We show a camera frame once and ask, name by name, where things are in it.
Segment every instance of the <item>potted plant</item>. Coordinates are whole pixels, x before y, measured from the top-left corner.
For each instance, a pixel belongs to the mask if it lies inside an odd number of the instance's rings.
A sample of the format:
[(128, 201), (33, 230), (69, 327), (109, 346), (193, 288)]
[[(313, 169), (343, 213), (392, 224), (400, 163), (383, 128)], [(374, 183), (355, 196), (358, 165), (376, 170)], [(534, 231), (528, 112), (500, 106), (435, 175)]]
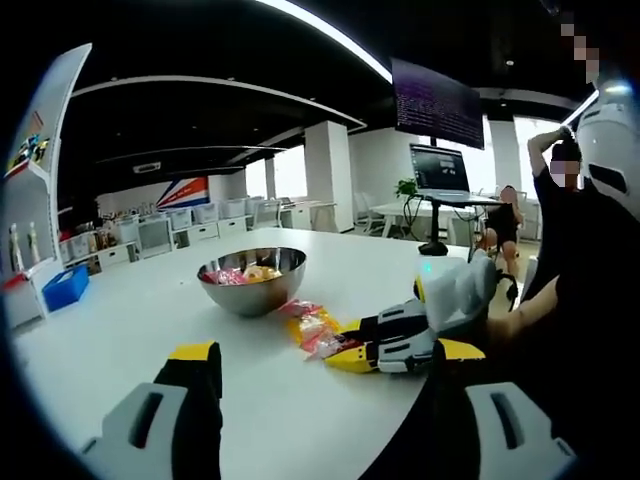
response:
[(415, 178), (405, 178), (399, 180), (396, 185), (396, 198), (403, 196), (404, 199), (411, 198), (418, 193), (418, 185)]

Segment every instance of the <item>stainless steel bowl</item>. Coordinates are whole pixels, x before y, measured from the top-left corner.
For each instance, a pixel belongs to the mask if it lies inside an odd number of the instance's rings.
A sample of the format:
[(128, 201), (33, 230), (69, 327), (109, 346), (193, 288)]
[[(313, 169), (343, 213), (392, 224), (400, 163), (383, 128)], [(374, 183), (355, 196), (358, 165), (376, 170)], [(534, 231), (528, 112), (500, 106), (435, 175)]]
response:
[[(198, 270), (198, 280), (211, 300), (222, 308), (243, 317), (258, 317), (280, 308), (293, 298), (298, 290), (307, 256), (293, 248), (256, 248), (225, 255), (207, 263)], [(260, 283), (245, 285), (218, 285), (203, 279), (205, 272), (249, 265), (273, 267), (282, 276)]]

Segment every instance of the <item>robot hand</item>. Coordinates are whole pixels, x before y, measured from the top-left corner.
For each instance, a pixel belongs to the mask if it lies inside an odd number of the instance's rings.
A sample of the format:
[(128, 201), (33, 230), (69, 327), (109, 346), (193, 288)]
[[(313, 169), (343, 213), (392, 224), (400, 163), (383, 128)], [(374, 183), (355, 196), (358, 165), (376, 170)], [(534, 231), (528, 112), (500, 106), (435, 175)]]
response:
[(326, 359), (356, 373), (408, 372), (431, 363), (438, 337), (457, 338), (487, 319), (499, 275), (482, 250), (470, 263), (452, 257), (421, 258), (417, 298), (349, 325), (342, 333), (362, 346)]

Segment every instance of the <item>blue container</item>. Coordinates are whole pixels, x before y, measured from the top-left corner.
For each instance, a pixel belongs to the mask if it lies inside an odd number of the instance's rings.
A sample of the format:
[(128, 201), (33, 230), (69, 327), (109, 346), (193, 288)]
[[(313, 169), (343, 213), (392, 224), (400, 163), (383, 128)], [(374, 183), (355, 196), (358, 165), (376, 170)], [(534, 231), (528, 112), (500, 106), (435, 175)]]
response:
[(49, 311), (55, 312), (80, 300), (88, 284), (86, 265), (78, 265), (53, 277), (42, 289)]

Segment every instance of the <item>ceiling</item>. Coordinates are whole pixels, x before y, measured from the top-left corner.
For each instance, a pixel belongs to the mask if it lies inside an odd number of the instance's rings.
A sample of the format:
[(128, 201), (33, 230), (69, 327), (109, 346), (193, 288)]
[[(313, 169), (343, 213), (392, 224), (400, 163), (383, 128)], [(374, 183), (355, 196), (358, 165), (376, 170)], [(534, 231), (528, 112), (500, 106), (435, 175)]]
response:
[[(351, 37), (385, 68), (399, 57), (472, 87), (525, 89), (580, 101), (589, 93), (584, 66), (537, 0), (296, 0)], [(349, 129), (395, 123), (391, 85), (303, 22), (254, 0), (112, 1), (78, 7), (91, 21), (61, 29), (51, 54), (91, 42), (63, 125), (60, 196), (98, 194), (194, 172), (237, 167), (273, 154), (246, 148), (298, 132), (275, 147), (302, 142), (302, 128), (323, 120)], [(514, 65), (508, 67), (506, 60)], [(334, 109), (270, 93), (186, 81), (118, 85), (132, 77), (230, 79), (277, 90)], [(561, 118), (562, 108), (485, 102), (495, 114)], [(162, 162), (153, 174), (132, 166)], [(78, 173), (91, 182), (78, 185)]]

